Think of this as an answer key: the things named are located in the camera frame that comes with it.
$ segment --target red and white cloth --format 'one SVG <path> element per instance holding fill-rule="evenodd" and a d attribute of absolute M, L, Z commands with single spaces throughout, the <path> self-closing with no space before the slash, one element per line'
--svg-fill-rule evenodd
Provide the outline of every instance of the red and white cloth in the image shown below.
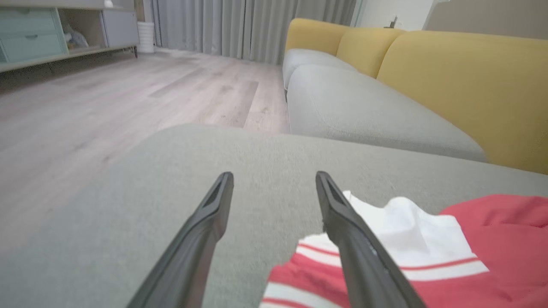
<path fill-rule="evenodd" d="M 429 308 L 548 307 L 548 198 L 493 195 L 430 215 L 403 197 L 376 208 L 344 194 Z M 350 307 L 325 233 L 272 269 L 260 308 L 284 307 Z"/>

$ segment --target cabinet door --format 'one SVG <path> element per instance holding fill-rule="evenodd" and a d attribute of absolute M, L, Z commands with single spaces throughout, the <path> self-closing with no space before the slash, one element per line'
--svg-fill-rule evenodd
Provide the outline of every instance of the cabinet door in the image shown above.
<path fill-rule="evenodd" d="M 124 47 L 139 44 L 135 12 L 104 10 L 103 27 L 108 47 Z"/>

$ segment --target curtain fold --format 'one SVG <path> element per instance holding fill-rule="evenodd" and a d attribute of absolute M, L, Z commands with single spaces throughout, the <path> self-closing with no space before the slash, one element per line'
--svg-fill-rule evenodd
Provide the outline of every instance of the curtain fold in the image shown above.
<path fill-rule="evenodd" d="M 356 0 L 153 0 L 158 46 L 283 61 L 293 18 L 349 25 Z"/>

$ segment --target floor plank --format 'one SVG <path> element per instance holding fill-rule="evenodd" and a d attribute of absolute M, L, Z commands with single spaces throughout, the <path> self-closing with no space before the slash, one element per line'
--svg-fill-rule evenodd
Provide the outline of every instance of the floor plank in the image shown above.
<path fill-rule="evenodd" d="M 206 123 L 289 132 L 279 66 L 159 49 L 0 79 L 0 255 L 158 130 Z"/>

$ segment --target yellow sofa cushion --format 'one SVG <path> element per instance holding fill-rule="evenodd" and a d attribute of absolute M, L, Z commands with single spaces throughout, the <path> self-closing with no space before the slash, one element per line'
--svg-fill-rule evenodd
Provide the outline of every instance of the yellow sofa cushion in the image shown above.
<path fill-rule="evenodd" d="M 348 29 L 350 27 L 295 18 L 289 24 L 287 31 L 286 51 L 303 48 L 337 55 L 341 37 Z"/>
<path fill-rule="evenodd" d="M 337 58 L 376 78 L 386 51 L 403 33 L 389 28 L 350 28 L 341 38 Z"/>
<path fill-rule="evenodd" d="M 408 32 L 378 80 L 466 132 L 490 162 L 548 174 L 548 41 Z"/>

